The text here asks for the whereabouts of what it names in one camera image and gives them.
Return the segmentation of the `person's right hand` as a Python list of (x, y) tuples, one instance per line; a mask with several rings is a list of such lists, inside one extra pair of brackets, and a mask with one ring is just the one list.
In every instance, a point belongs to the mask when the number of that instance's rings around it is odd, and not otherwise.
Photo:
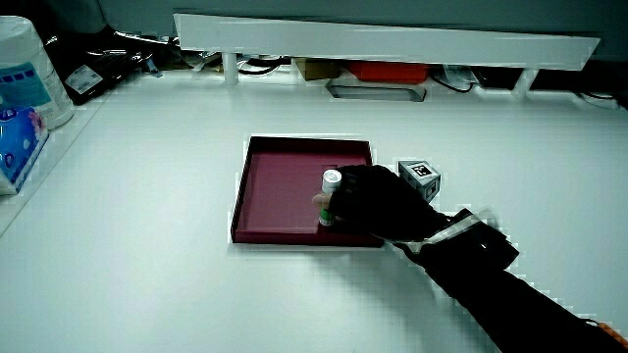
[(451, 222), (383, 166), (351, 165), (338, 171), (339, 188), (315, 195), (312, 202), (368, 233), (388, 241), (422, 241)]

